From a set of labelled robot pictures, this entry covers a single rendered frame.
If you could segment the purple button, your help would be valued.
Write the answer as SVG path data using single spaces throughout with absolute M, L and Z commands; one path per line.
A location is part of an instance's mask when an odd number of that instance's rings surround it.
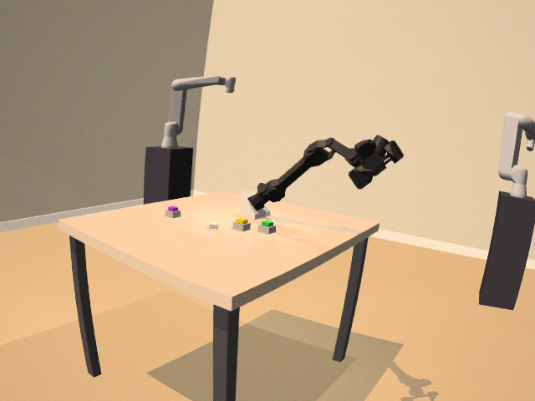
M 165 211 L 165 216 L 170 218 L 176 218 L 181 216 L 181 211 L 178 210 L 178 207 L 170 206 L 168 210 Z

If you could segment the green button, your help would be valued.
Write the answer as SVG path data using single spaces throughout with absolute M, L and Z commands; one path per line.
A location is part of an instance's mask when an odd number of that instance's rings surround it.
M 276 232 L 276 226 L 273 224 L 272 221 L 262 221 L 262 224 L 258 225 L 257 232 L 269 235 Z

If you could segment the yellow button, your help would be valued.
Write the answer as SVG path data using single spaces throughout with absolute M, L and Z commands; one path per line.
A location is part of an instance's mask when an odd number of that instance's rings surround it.
M 232 229 L 236 231 L 248 231 L 251 229 L 251 223 L 248 222 L 248 219 L 239 218 L 232 223 Z

